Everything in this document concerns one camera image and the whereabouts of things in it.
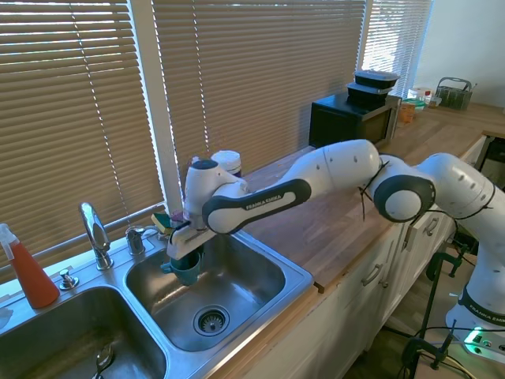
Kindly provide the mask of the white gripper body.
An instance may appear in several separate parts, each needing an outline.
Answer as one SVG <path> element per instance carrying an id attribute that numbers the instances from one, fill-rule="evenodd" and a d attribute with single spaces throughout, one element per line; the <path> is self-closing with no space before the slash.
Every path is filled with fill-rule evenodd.
<path id="1" fill-rule="evenodd" d="M 181 227 L 170 235 L 166 255 L 181 260 L 215 236 L 216 233 L 209 229 L 199 231 L 190 226 Z"/>

